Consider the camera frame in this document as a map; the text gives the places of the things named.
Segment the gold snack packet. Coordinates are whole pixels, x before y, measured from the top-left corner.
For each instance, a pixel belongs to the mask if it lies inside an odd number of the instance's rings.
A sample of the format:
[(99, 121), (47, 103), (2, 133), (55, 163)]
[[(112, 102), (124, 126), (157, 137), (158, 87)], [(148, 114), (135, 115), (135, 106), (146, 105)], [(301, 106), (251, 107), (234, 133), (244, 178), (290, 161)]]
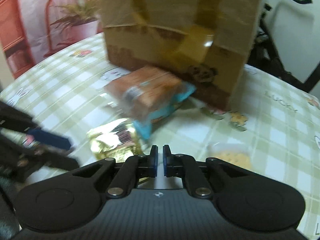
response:
[(87, 137), (90, 149), (98, 160), (113, 158), (121, 163), (131, 156), (143, 154), (139, 135), (128, 118), (90, 129)]

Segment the brown biscuit pack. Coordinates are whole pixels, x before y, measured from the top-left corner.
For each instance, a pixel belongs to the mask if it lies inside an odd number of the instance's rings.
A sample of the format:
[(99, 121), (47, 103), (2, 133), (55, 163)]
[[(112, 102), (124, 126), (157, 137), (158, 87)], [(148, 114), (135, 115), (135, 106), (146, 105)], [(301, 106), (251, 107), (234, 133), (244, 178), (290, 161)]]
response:
[(120, 110), (133, 119), (139, 135), (148, 140), (152, 125), (170, 116), (196, 90), (171, 72), (154, 66), (135, 71), (113, 68), (101, 77), (105, 92)]

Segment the cardboard box with plastic liner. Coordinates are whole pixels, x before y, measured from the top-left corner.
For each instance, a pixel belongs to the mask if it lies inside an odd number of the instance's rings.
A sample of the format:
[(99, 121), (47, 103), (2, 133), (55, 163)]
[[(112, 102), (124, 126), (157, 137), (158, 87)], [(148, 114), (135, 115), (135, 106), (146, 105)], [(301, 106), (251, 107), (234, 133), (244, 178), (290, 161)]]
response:
[(261, 0), (100, 0), (109, 61), (148, 64), (196, 86), (226, 109), (253, 46)]

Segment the cracker packet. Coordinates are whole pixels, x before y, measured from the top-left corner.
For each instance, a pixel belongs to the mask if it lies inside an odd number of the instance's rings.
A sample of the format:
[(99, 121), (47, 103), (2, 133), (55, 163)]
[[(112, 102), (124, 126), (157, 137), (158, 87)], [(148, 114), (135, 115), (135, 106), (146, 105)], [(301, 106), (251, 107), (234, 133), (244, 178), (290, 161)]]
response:
[(207, 146), (207, 155), (247, 170), (252, 169), (252, 151), (244, 144), (221, 142), (209, 144)]

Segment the checkered bunny tablecloth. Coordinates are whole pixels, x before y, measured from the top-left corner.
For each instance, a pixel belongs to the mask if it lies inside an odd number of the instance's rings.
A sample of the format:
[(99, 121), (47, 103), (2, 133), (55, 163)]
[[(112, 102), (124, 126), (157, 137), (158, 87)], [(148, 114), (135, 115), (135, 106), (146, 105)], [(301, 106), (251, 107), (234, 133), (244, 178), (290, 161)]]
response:
[[(44, 128), (63, 134), (83, 164), (94, 161), (87, 132), (120, 117), (104, 92), (107, 62), (98, 34), (43, 60), (1, 92)], [(255, 172), (300, 191), (306, 211), (299, 230), (319, 237), (319, 101), (254, 67), (244, 68), (231, 107), (209, 111), (187, 100), (158, 122), (151, 143), (203, 161), (217, 143), (243, 144)]]

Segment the black exercise bike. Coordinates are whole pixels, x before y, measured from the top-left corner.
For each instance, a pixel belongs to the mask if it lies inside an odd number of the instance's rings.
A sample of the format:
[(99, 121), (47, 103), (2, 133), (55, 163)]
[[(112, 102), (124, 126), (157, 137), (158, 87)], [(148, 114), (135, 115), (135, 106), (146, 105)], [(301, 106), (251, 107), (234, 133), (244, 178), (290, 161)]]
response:
[(319, 97), (319, 0), (263, 0), (248, 64)]

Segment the printed room backdrop cloth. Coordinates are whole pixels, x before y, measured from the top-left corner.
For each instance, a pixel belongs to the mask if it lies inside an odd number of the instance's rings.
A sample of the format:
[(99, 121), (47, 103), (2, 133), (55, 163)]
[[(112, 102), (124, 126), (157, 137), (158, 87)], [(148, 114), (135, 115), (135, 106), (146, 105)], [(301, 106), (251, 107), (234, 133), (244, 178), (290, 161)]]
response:
[(12, 78), (101, 32), (98, 10), (98, 0), (1, 0), (1, 49)]

